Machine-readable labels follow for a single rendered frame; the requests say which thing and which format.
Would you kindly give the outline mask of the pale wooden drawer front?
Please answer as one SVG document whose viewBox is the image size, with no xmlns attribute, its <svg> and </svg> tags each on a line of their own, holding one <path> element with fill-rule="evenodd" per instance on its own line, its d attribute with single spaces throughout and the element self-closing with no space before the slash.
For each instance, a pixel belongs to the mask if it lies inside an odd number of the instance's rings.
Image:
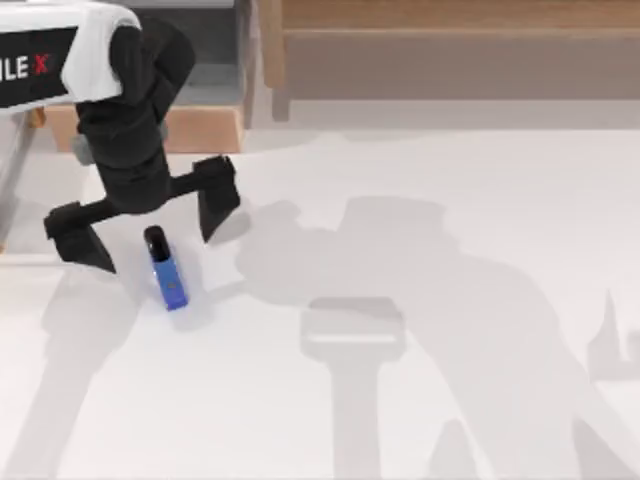
<svg viewBox="0 0 640 480">
<path fill-rule="evenodd" d="M 44 112 L 57 149 L 70 152 L 78 122 L 74 108 L 57 105 L 46 107 Z M 174 106 L 166 123 L 165 149 L 170 154 L 233 154 L 241 151 L 245 131 L 242 106 Z"/>
</svg>

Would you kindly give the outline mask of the blue bottle with black cap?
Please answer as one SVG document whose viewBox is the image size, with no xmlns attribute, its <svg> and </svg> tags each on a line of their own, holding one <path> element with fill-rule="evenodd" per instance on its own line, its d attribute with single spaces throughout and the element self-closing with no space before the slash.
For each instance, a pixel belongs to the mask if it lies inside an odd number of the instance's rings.
<svg viewBox="0 0 640 480">
<path fill-rule="evenodd" d="M 159 225 L 151 225 L 143 236 L 166 309 L 174 311 L 185 307 L 188 297 L 164 230 Z"/>
</svg>

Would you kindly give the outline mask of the grey drawer inside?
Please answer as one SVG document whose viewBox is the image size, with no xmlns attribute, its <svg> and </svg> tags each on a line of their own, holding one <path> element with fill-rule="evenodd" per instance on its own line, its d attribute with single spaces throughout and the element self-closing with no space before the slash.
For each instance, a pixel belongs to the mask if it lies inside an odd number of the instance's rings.
<svg viewBox="0 0 640 480">
<path fill-rule="evenodd" d="M 115 0 L 162 19 L 192 42 L 196 65 L 176 104 L 238 105 L 245 91 L 252 0 Z"/>
</svg>

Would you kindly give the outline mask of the wooden open shelf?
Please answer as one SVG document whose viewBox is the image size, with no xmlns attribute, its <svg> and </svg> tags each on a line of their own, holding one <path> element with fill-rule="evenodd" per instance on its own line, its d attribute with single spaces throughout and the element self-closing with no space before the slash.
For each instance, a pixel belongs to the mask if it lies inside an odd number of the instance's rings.
<svg viewBox="0 0 640 480">
<path fill-rule="evenodd" d="M 640 0 L 255 3 L 277 121 L 295 100 L 640 100 Z"/>
</svg>

